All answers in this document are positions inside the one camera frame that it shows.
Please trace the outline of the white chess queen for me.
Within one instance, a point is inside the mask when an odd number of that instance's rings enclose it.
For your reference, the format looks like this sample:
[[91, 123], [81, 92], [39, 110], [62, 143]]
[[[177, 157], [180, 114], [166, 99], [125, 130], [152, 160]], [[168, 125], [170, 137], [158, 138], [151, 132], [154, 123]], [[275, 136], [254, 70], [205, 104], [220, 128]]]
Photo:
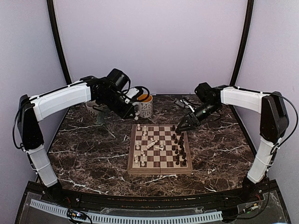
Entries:
[[152, 141], [150, 144], [148, 144], [147, 146], [146, 146], [146, 148], [147, 149], [149, 149], [149, 148], [151, 148], [152, 146], [154, 146], [155, 145], [155, 141]]

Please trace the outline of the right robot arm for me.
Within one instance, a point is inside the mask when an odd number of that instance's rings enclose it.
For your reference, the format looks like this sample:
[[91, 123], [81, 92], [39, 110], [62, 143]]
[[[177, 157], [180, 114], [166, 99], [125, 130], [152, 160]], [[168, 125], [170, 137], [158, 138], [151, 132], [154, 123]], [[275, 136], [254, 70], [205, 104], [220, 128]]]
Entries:
[[238, 106], [260, 114], [259, 149], [247, 174], [247, 179], [252, 183], [260, 182], [271, 166], [272, 157], [289, 126], [289, 118], [281, 93], [252, 91], [228, 85], [211, 87], [208, 83], [199, 84], [195, 93], [202, 105], [191, 109], [181, 119], [176, 133], [195, 129], [223, 105]]

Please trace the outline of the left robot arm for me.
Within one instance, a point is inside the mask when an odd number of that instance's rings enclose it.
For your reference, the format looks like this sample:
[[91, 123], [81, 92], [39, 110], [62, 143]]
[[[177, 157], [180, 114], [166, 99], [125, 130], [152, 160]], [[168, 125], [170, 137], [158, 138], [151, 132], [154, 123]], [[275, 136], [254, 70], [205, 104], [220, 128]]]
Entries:
[[14, 129], [20, 134], [19, 149], [26, 152], [32, 169], [49, 188], [47, 195], [55, 203], [63, 203], [66, 193], [56, 184], [57, 175], [51, 165], [46, 143], [45, 126], [47, 119], [66, 112], [70, 107], [94, 101], [105, 105], [121, 119], [136, 117], [134, 101], [143, 93], [141, 87], [130, 87], [124, 91], [121, 82], [108, 77], [85, 77], [46, 93], [19, 98]]

